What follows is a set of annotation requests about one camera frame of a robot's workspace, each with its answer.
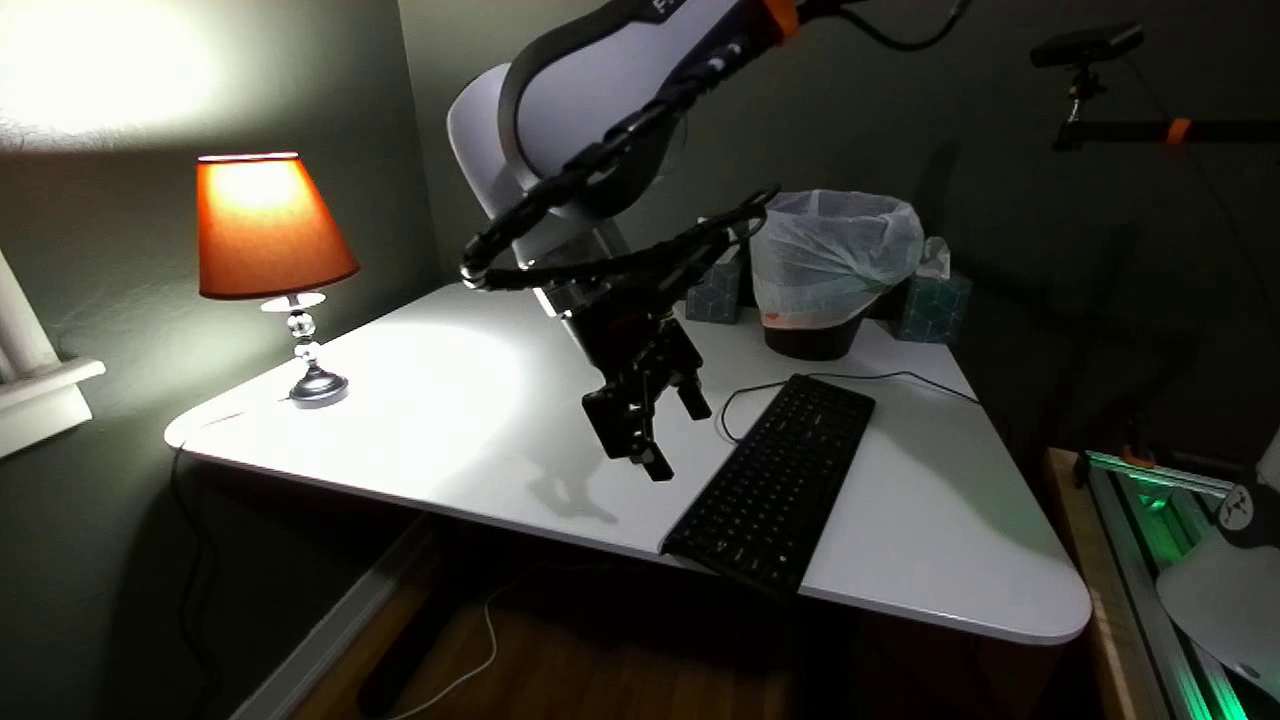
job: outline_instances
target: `black keyboard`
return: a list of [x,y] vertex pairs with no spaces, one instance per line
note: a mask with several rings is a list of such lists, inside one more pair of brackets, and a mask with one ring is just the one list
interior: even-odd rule
[[664,538],[670,554],[796,594],[877,401],[791,375]]

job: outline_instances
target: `gray wall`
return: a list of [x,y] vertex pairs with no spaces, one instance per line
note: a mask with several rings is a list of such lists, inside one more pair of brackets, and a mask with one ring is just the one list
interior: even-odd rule
[[0,5],[0,35],[0,248],[58,348],[110,365],[92,425],[0,462],[0,717],[226,717],[404,512],[169,474],[166,425],[289,356],[276,314],[196,297],[193,154],[311,159],[363,264],[322,330],[432,289],[398,5]]
[[[484,223],[449,159],[449,100],[587,9],[399,0],[442,252]],[[862,9],[920,35],[948,5]],[[1138,72],[1106,66],[1092,117],[1151,118],[1165,102],[1280,118],[1273,0],[982,0],[920,55],[811,25],[693,113],[623,229],[661,241],[766,182],[910,195],[977,280],[956,356],[1022,461],[1045,443],[1117,448],[1129,427],[1253,461],[1280,425],[1278,147],[1053,151],[1067,75],[1028,53],[1112,20],[1145,20],[1149,45]]]

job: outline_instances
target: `white desk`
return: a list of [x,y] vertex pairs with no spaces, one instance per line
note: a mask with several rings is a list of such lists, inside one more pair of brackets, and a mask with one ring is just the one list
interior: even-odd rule
[[[939,343],[902,343],[863,324],[838,365],[766,348],[755,324],[683,318],[712,407],[734,386],[791,373],[920,373],[968,391]],[[656,438],[676,481],[603,461],[582,397],[599,373],[533,297],[442,289],[324,348],[354,380],[329,407],[285,401],[279,365],[169,425],[203,461],[276,472],[332,492],[416,502],[477,523],[664,561],[661,538],[734,452],[718,419],[687,419],[664,391]],[[946,623],[1016,642],[1065,642],[1090,623],[1090,590],[982,403],[920,380],[848,380],[877,397],[803,594]],[[739,437],[773,391],[727,407]]]

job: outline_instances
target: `floor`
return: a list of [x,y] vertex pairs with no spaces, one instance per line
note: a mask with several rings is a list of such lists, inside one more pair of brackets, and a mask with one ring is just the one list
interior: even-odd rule
[[363,677],[442,577],[399,590],[363,662],[338,669],[302,717],[444,720],[791,720],[791,717],[1098,717],[1076,642],[1042,651],[827,604],[603,561],[561,543],[467,538],[484,564],[378,708]]

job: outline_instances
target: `lamp base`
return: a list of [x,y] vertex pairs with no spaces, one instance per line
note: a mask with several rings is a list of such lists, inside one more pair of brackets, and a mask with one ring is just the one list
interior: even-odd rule
[[297,403],[332,403],[348,397],[348,380],[322,369],[316,361],[310,365],[310,373],[292,385],[289,401]]
[[310,373],[289,391],[289,401],[297,403],[332,403],[348,397],[348,380],[322,369],[322,343],[316,343],[316,318],[311,318],[316,303],[324,303],[322,291],[292,291],[264,303],[264,312],[285,314],[297,356],[310,361]]

